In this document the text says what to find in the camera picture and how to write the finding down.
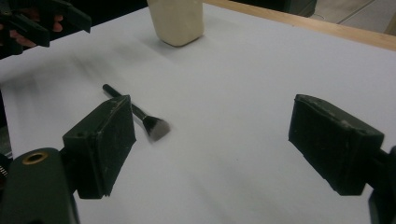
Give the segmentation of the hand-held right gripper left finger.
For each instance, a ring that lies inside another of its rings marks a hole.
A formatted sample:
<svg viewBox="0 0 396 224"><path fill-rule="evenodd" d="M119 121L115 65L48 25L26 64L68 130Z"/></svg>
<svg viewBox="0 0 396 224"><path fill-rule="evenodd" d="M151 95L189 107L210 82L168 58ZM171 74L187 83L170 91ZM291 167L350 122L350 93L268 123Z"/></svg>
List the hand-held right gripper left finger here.
<svg viewBox="0 0 396 224"><path fill-rule="evenodd" d="M136 141L130 97L101 103L63 141L62 159L78 196L100 199L110 195Z"/></svg>

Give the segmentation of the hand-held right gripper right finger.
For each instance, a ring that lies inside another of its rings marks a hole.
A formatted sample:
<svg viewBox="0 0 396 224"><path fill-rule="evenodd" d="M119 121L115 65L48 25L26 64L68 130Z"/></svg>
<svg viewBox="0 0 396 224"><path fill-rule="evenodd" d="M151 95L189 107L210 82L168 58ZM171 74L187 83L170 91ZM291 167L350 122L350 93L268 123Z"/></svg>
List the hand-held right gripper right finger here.
<svg viewBox="0 0 396 224"><path fill-rule="evenodd" d="M360 195L366 185L387 195L391 184L381 149L385 135L322 99L294 98L289 141L342 196Z"/></svg>

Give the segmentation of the black makeup brush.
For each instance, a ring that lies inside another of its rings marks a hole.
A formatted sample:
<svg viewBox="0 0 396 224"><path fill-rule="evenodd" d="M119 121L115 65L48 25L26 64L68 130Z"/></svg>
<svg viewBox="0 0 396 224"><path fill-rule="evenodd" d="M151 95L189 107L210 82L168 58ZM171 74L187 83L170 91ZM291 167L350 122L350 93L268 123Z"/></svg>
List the black makeup brush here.
<svg viewBox="0 0 396 224"><path fill-rule="evenodd" d="M170 125L163 119L152 117L136 105L132 105L133 114L141 121L148 138L155 142L166 136L170 131Z"/></svg>

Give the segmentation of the cream plastic container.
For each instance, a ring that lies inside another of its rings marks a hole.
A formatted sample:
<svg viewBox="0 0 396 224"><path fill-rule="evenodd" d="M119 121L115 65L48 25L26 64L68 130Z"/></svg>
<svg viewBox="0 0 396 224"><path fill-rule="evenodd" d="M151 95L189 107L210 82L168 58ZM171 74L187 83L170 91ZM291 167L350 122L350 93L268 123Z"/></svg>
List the cream plastic container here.
<svg viewBox="0 0 396 224"><path fill-rule="evenodd" d="M203 0L147 0L156 35L182 47L204 34Z"/></svg>

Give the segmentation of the white table sheet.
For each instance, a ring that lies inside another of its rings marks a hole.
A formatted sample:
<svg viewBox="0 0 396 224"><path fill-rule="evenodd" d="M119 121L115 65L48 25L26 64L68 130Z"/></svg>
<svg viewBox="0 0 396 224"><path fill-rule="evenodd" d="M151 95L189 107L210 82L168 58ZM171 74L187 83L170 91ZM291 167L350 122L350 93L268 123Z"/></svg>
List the white table sheet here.
<svg viewBox="0 0 396 224"><path fill-rule="evenodd" d="M396 51L205 6L205 33L164 44L138 10L0 61L10 142L61 147L108 84L171 130L143 131L111 195L82 224L370 224L289 142L294 97L326 100L396 145Z"/></svg>

